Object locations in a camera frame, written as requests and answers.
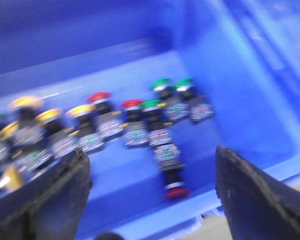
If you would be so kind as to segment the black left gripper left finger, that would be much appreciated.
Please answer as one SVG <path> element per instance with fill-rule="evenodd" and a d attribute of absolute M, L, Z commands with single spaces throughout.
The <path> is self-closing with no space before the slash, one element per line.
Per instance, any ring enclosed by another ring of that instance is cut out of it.
<path fill-rule="evenodd" d="M 90 158 L 73 151 L 0 196 L 0 240 L 72 240 L 91 189 Z"/>

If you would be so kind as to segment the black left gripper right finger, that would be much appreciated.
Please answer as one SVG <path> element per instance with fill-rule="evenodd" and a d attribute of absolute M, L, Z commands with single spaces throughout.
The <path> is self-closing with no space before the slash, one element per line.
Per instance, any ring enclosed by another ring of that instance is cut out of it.
<path fill-rule="evenodd" d="M 230 148 L 215 151 L 216 194 L 234 240 L 300 240 L 300 191 Z"/>

